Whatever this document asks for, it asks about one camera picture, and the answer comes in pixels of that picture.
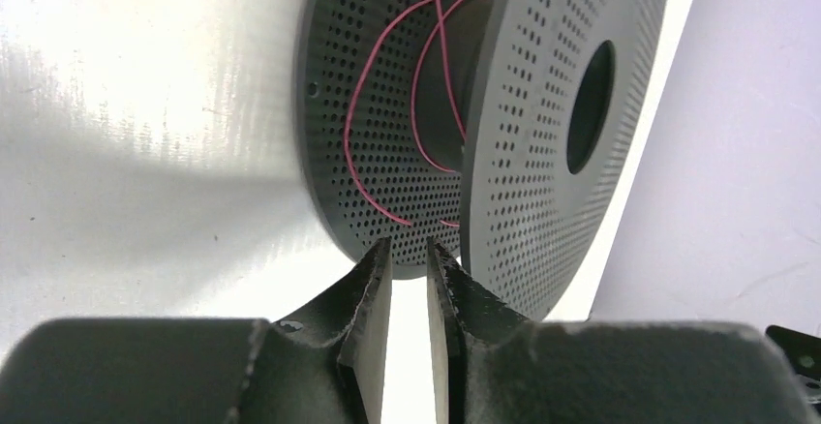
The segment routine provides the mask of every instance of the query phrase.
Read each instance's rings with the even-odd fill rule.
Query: black object
[[[74,319],[0,371],[0,422],[380,422],[389,242],[278,322]],[[540,324],[431,240],[440,424],[818,423],[786,361],[738,325]]]
[[[455,253],[461,244],[479,283],[542,319],[575,275],[619,181],[666,0],[467,1],[446,22],[467,141],[444,92],[436,43],[423,61],[417,99],[423,145],[461,177],[424,161],[409,120],[412,75],[436,26],[435,7],[400,24],[358,102],[351,151],[366,190],[414,222],[407,227],[358,192],[342,131],[378,34],[419,1],[308,1],[296,79],[309,189],[349,256],[390,235],[397,277],[412,278],[424,274],[425,238]]]
[[[766,333],[790,362],[806,400],[821,413],[821,339],[778,325]]]
[[[0,372],[0,422],[378,423],[391,288],[380,240],[286,318],[64,319]]]
[[[817,423],[786,361],[721,323],[529,321],[431,242],[440,424]]]

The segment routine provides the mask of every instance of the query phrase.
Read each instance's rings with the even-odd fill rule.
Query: perforated disc
[[[458,252],[460,177],[427,165],[409,121],[411,78],[436,26],[430,6],[400,24],[380,51],[357,104],[351,152],[365,188],[413,227],[382,216],[358,192],[342,149],[350,96],[368,53],[396,15],[421,0],[309,0],[297,61],[297,134],[302,165],[320,215],[340,248],[359,259],[380,237],[393,242],[394,273],[424,274],[425,239]]]
[[[665,1],[494,3],[471,99],[462,258],[528,317],[556,304],[604,217]]]

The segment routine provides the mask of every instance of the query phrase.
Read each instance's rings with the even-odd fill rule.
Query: gray wall
[[[821,335],[821,0],[695,0],[594,319]]]

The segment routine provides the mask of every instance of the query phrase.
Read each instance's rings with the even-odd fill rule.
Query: dark cylinder
[[[443,7],[447,9],[448,4],[443,3]],[[468,0],[444,25],[450,81],[462,125],[466,128],[470,121],[468,108],[476,62],[492,8],[492,0]],[[422,146],[432,160],[440,166],[462,171],[464,140],[447,96],[440,36],[434,39],[422,61],[416,90],[416,127]]]

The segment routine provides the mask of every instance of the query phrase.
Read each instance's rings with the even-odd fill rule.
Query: pink wire
[[[444,15],[441,10],[441,0],[434,0],[437,8],[437,28],[441,32],[441,63],[444,68],[444,86],[447,88],[447,98],[450,100],[450,108],[453,110],[453,117],[456,119],[456,125],[459,126],[459,132],[462,134],[462,140],[468,138],[465,131],[465,126],[462,125],[462,118],[459,116],[459,109],[456,107],[456,97],[453,96],[453,83],[450,81],[450,63],[447,61],[447,35],[444,32]]]
[[[356,87],[353,90],[353,94],[352,94],[351,99],[350,99],[350,106],[348,108],[348,115],[347,115],[346,121],[345,121],[345,128],[343,129],[343,150],[344,150],[344,153],[345,153],[345,160],[346,160],[346,163],[348,164],[348,169],[349,169],[349,172],[350,172],[350,176],[353,179],[353,183],[354,183],[354,185],[356,185],[357,190],[359,190],[359,193],[362,194],[362,196],[369,203],[371,203],[371,205],[374,206],[374,208],[376,208],[382,215],[384,215],[385,217],[391,219],[394,222],[397,222],[399,224],[403,224],[405,226],[413,226],[413,223],[411,221],[408,221],[406,219],[400,218],[399,216],[396,216],[396,215],[392,214],[390,211],[388,211],[383,206],[378,204],[377,201],[368,193],[368,191],[365,189],[365,186],[362,184],[362,181],[359,179],[359,174],[356,172],[356,167],[353,164],[353,157],[352,157],[352,154],[350,152],[350,128],[351,128],[351,125],[353,123],[353,114],[355,112],[356,103],[358,102],[359,96],[362,92],[362,89],[365,86],[365,80],[367,78],[367,75],[368,75],[368,73],[370,73],[371,68],[374,65],[374,62],[377,59],[377,54],[379,53],[379,49],[384,44],[384,41],[387,38],[388,34],[390,34],[390,32],[394,28],[396,28],[396,26],[399,25],[399,23],[403,19],[405,19],[408,15],[410,15],[412,12],[416,11],[417,9],[421,8],[422,6],[425,6],[429,3],[431,3],[432,1],[437,2],[438,7],[439,7],[439,10],[437,12],[438,23],[437,23],[437,27],[434,29],[434,31],[431,33],[431,36],[428,39],[428,43],[425,46],[425,48],[426,48],[425,51],[427,51],[427,48],[430,46],[430,43],[435,38],[437,31],[441,31],[442,32],[442,35],[441,35],[442,62],[444,63],[445,67],[447,68],[447,65],[446,65],[447,64],[446,63],[446,61],[447,61],[447,59],[446,59],[447,46],[446,46],[445,34],[444,34],[445,15],[443,13],[439,12],[441,10],[441,0],[422,0],[422,1],[412,5],[410,7],[408,7],[406,10],[402,11],[393,21],[391,21],[385,27],[385,29],[382,31],[380,36],[377,38],[377,42],[374,44],[374,47],[371,50],[371,54],[368,56],[368,60],[366,61],[365,66],[362,70],[362,73],[359,76],[359,80],[356,83]],[[458,6],[459,4],[461,4],[464,1],[465,0],[458,0],[453,6],[451,6],[448,9],[448,14],[450,14],[456,8],[456,6]],[[420,56],[420,61],[421,61],[421,58],[425,54],[426,54],[425,52],[422,53],[422,55]],[[415,83],[418,80],[418,71],[419,71],[420,67],[421,67],[420,64],[417,65],[417,74],[414,75],[414,84],[413,84],[413,87],[411,88],[414,94],[415,94],[415,88],[416,88]],[[449,79],[449,78],[450,78],[450,74],[448,73],[448,71],[445,71],[445,79]],[[455,99],[453,97],[453,93],[452,93],[452,90],[449,86],[449,83],[448,83],[447,91],[448,91],[448,96],[450,98],[451,107],[454,108],[454,113],[456,114],[457,125],[459,126],[460,132],[462,133],[463,138],[464,138],[464,136],[465,136],[464,126],[462,126],[462,121],[459,118],[458,111],[455,110]],[[412,105],[414,105],[414,99],[415,99],[415,97],[411,97],[411,104]],[[437,167],[438,165],[436,165],[433,162],[433,160],[431,160],[430,157],[428,157],[428,155],[425,153],[424,149],[421,148],[421,142],[419,141],[418,131],[415,128],[415,118],[414,117],[411,117],[411,122],[413,123],[413,132],[414,132],[414,138],[416,139],[416,144],[420,148],[419,151],[422,153],[422,155],[425,157],[426,160],[428,160],[428,162],[431,165],[433,165],[434,167]],[[449,223],[445,220],[441,220],[441,223],[444,224],[445,226],[449,226],[449,227],[458,227],[459,226],[458,224]]]

